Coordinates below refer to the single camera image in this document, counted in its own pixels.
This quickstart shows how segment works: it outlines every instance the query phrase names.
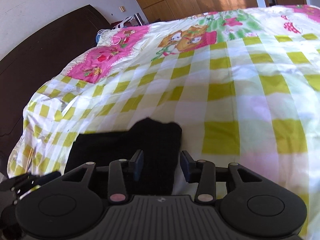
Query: black cloth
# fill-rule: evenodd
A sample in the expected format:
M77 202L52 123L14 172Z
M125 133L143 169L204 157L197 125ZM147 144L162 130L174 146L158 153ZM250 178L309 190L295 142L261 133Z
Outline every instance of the black cloth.
M73 143L65 173L86 163L108 166L118 159L129 160L141 149L144 165L138 182L126 182L129 194L170 195L178 163L182 130L174 122L163 124L143 119L129 131L80 134ZM100 179L97 187L106 188L107 180Z

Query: headboard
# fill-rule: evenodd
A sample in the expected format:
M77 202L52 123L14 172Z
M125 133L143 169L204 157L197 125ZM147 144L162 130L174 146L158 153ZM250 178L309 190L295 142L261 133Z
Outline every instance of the headboard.
M91 5L43 27L0 61L0 172L7 175L8 157L22 135L22 111L35 91L75 57L96 46L108 21Z

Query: bedspread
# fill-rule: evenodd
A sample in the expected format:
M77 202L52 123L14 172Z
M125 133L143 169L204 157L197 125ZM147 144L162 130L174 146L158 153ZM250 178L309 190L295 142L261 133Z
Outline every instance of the bedspread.
M79 133L174 121L193 158L299 195L301 236L320 239L319 23L318 8L275 6L105 32L33 95L8 174L63 172ZM178 169L175 193L191 192L183 181Z

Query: silver screw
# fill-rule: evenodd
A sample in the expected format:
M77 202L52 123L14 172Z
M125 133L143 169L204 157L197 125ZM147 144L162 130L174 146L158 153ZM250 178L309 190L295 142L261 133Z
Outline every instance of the silver screw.
M110 200L113 202L120 202L120 201L124 201L125 199L126 199L125 195L121 193L116 193L110 196Z
M198 196L198 200L200 200L201 202L209 202L213 200L213 196L210 194L200 194Z

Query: bed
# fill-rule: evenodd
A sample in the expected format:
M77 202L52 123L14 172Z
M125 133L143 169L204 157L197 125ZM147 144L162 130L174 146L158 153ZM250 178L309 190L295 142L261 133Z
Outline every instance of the bed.
M194 159L239 162L299 195L300 235L320 239L319 24L319 8L298 5L105 31L32 96L8 174L63 172L79 133L174 121ZM193 190L177 168L173 193Z

